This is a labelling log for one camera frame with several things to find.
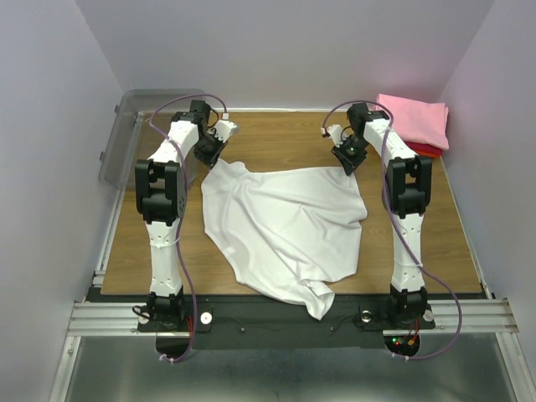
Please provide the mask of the white t shirt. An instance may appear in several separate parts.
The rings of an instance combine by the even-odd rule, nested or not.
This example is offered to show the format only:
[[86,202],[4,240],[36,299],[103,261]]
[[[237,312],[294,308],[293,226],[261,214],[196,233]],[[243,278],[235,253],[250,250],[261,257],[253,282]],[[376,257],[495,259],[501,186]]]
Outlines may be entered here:
[[358,269],[368,211],[357,179],[340,167],[255,173],[219,161],[201,190],[204,231],[235,279],[322,320],[330,284]]

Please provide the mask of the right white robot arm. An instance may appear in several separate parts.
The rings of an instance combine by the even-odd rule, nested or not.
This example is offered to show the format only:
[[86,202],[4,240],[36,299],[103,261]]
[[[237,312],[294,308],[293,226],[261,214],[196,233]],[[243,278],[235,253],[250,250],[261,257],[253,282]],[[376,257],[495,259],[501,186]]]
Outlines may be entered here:
[[394,269],[387,298],[386,319],[393,325],[410,323],[427,309],[421,261],[421,229],[430,203],[432,161],[412,151],[395,132],[394,115],[377,102],[353,100],[347,106],[350,132],[322,124],[322,135],[333,142],[332,154],[346,175],[364,162],[368,148],[379,155],[382,203],[393,229]]

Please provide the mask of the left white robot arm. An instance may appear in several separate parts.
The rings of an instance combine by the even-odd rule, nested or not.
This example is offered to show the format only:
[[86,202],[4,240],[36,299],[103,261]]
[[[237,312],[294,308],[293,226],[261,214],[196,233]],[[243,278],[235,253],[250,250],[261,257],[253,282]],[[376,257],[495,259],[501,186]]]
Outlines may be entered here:
[[141,332],[192,329],[192,307],[184,298],[178,253],[189,186],[186,157],[192,154],[213,168],[237,128],[227,118],[211,124],[214,109],[204,100],[190,98],[189,110],[173,115],[158,149],[135,164],[136,206],[148,233],[152,268],[147,304],[133,307]]

